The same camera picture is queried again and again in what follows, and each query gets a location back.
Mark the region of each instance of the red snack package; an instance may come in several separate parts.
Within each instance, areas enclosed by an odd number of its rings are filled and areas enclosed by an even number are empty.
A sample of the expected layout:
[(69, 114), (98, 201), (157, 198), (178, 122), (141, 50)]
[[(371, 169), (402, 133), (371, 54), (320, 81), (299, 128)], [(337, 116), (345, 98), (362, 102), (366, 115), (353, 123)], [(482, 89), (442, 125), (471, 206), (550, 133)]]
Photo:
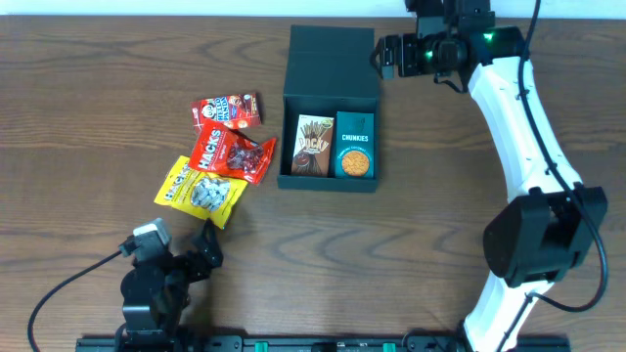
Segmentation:
[(192, 114), (198, 133), (206, 120), (221, 122), (230, 129), (261, 124), (255, 93), (202, 99), (192, 103)]
[(276, 138), (261, 144), (213, 120), (204, 122), (189, 167), (258, 185), (272, 161)]

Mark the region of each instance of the table surface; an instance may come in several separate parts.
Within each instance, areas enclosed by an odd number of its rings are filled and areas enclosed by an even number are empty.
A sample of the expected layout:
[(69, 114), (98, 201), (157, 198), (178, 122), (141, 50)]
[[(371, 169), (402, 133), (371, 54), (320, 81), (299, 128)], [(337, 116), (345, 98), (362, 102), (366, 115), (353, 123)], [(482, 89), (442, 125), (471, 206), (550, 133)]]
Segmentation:
[[(153, 203), (195, 142), (189, 103), (257, 91), (281, 135), (290, 25), (414, 29), (410, 19), (3, 17), (0, 35), (0, 350), (26, 350), (36, 302), (116, 251), (137, 225), (167, 222), (173, 249), (201, 224)], [(525, 32), (527, 21), (518, 24)], [(596, 309), (538, 303), (526, 333), (566, 333), (574, 350), (626, 349), (626, 30), (624, 22), (539, 21), (532, 52), (544, 108), (587, 185), (604, 187), (609, 288)], [(451, 330), (487, 278), (482, 231), (506, 205), (500, 161), (477, 105), (431, 78), (381, 85), (375, 194), (281, 191), (277, 160), (249, 187), (219, 239), (223, 268), (194, 284), (183, 320), (250, 334), (402, 334)], [(45, 351), (123, 322), (115, 259), (57, 293), (35, 335)], [(587, 301), (593, 248), (550, 292)]]

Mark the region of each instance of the cookie image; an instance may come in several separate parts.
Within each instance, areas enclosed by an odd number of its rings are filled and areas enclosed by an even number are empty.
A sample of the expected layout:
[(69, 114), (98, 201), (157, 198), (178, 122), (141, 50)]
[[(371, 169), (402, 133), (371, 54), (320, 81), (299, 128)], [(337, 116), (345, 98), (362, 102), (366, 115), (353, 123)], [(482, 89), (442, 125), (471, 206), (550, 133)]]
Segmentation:
[(358, 151), (348, 152), (341, 159), (341, 168), (350, 176), (361, 177), (370, 169), (370, 159)]

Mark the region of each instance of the white backdrop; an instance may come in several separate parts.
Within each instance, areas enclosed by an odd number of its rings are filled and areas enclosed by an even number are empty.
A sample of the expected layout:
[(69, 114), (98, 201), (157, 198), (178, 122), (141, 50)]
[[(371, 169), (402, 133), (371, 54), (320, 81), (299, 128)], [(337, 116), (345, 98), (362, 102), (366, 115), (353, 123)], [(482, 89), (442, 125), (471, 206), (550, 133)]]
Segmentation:
[[(498, 17), (530, 17), (534, 0), (491, 0)], [(0, 0), (11, 15), (405, 17), (403, 0)], [(540, 17), (626, 19), (626, 0), (543, 0)]]

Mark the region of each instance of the snack bag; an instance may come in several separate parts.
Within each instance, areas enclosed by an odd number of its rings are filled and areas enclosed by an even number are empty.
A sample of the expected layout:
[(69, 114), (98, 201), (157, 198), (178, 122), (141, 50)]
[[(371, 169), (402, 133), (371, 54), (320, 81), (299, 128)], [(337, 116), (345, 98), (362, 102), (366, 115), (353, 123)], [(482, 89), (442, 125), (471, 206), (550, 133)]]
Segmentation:
[(179, 156), (169, 170), (155, 198), (159, 205), (169, 205), (197, 218), (211, 221), (224, 229), (233, 205), (246, 189), (247, 182), (189, 167), (189, 158)]
[(231, 129), (261, 124), (256, 93), (202, 99), (192, 103), (194, 128), (200, 133), (208, 119), (221, 122)]
[(219, 122), (206, 120), (189, 166), (258, 185), (272, 161), (276, 138), (258, 145)]

